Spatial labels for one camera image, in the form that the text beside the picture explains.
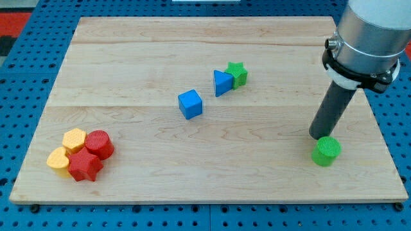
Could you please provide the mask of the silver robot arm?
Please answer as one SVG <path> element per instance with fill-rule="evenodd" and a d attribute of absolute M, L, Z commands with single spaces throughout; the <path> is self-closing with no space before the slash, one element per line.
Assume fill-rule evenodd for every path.
<path fill-rule="evenodd" d="M 349 0 L 325 41 L 323 66 L 343 89 L 383 93 L 397 78 L 409 42 L 410 1 Z"/>

